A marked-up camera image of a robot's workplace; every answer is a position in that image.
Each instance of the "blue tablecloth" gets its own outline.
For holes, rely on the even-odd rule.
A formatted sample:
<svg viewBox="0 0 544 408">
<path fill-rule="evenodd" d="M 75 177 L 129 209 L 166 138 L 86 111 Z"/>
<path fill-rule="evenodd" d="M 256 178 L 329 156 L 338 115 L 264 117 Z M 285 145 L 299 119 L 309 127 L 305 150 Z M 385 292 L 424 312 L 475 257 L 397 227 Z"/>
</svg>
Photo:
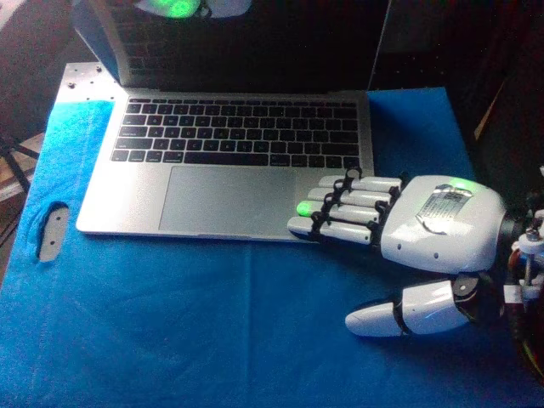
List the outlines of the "blue tablecloth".
<svg viewBox="0 0 544 408">
<path fill-rule="evenodd" d="M 436 276 L 365 247 L 84 235 L 112 104 L 57 104 L 0 292 L 0 405 L 539 405 L 504 325 L 361 339 L 358 303 Z M 378 175 L 472 178 L 444 89 L 371 94 Z M 71 219 L 37 260 L 51 206 Z"/>
</svg>

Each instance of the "silver laptop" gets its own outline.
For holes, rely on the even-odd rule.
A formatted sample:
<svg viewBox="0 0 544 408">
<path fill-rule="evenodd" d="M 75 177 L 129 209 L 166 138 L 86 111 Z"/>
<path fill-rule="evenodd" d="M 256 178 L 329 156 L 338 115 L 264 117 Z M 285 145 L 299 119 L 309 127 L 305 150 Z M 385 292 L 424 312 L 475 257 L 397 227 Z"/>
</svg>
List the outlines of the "silver laptop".
<svg viewBox="0 0 544 408">
<path fill-rule="evenodd" d="M 373 174 L 361 89 L 387 2 L 196 0 L 183 18 L 134 3 L 73 7 L 123 90 L 80 231 L 289 241 L 287 220 L 323 176 Z"/>
</svg>

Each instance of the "laptop palm rest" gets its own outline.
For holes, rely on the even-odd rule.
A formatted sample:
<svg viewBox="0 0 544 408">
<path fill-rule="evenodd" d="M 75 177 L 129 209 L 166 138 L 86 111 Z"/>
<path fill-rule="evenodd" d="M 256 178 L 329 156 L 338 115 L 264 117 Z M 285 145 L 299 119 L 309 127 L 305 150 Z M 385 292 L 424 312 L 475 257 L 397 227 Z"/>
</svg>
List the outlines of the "laptop palm rest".
<svg viewBox="0 0 544 408">
<path fill-rule="evenodd" d="M 296 182 L 287 168 L 173 167 L 159 230 L 289 238 Z"/>
</svg>

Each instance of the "laptop screen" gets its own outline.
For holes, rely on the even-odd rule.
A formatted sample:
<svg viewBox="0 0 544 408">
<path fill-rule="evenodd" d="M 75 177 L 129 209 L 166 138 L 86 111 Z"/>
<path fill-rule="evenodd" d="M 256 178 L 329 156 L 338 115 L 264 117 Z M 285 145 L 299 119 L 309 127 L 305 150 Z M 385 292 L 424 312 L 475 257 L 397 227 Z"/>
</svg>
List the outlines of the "laptop screen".
<svg viewBox="0 0 544 408">
<path fill-rule="evenodd" d="M 125 66 L 122 85 L 274 93 L 366 89 L 388 6 L 378 0 L 107 3 L 127 55 L 111 47 Z"/>
</svg>

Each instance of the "space bar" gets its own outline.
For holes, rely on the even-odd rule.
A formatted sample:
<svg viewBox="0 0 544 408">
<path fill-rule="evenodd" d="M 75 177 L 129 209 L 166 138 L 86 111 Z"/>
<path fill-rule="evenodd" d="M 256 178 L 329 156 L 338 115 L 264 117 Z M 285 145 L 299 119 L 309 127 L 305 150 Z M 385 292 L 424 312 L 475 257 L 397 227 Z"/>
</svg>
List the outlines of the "space bar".
<svg viewBox="0 0 544 408">
<path fill-rule="evenodd" d="M 185 163 L 230 164 L 234 166 L 268 166 L 269 155 L 247 153 L 185 153 Z"/>
</svg>

